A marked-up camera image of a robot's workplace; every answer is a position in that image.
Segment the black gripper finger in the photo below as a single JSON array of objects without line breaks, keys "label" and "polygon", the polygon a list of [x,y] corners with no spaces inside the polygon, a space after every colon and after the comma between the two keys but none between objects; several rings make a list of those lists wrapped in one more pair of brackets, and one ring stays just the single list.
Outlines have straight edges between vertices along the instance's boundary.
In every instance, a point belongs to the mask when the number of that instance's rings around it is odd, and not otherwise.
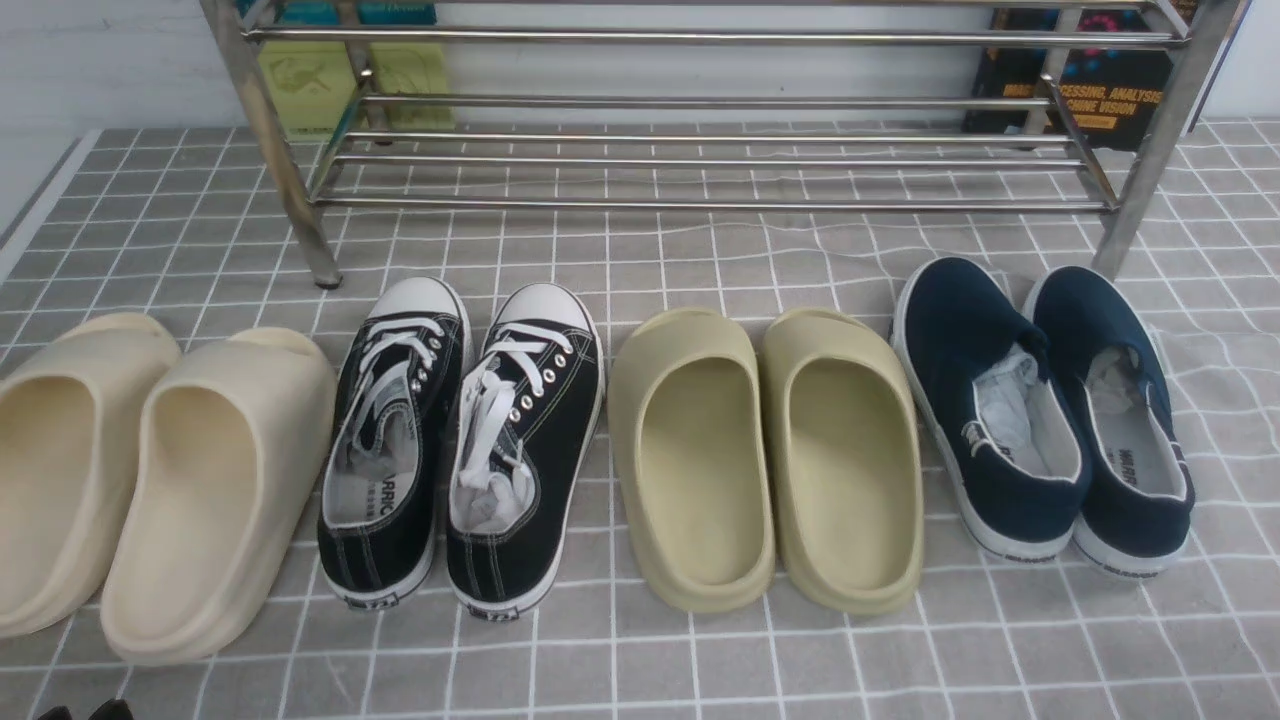
[{"label": "black gripper finger", "polygon": [[88,720],[134,720],[134,715],[127,701],[109,700],[100,705]]}]

